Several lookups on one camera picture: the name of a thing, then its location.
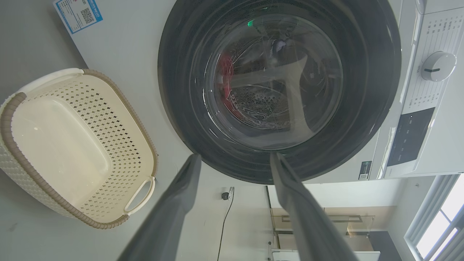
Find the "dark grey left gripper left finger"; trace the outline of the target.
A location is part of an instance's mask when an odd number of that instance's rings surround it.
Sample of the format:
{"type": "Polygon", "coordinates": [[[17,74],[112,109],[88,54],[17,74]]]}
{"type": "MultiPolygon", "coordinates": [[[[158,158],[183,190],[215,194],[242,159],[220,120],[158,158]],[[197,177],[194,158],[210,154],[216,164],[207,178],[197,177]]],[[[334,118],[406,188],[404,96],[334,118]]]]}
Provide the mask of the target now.
{"type": "Polygon", "coordinates": [[[174,261],[184,220],[195,203],[202,157],[190,155],[146,217],[119,261],[174,261]]]}

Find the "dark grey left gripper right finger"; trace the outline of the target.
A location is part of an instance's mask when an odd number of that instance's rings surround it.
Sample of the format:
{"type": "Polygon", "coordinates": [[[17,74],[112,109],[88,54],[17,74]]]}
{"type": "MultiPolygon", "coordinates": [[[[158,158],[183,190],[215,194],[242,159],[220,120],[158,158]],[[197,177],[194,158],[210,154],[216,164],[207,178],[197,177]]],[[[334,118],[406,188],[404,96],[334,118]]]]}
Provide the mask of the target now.
{"type": "Polygon", "coordinates": [[[270,168],[278,201],[290,216],[300,260],[356,261],[351,248],[285,157],[271,153],[270,168]]]}

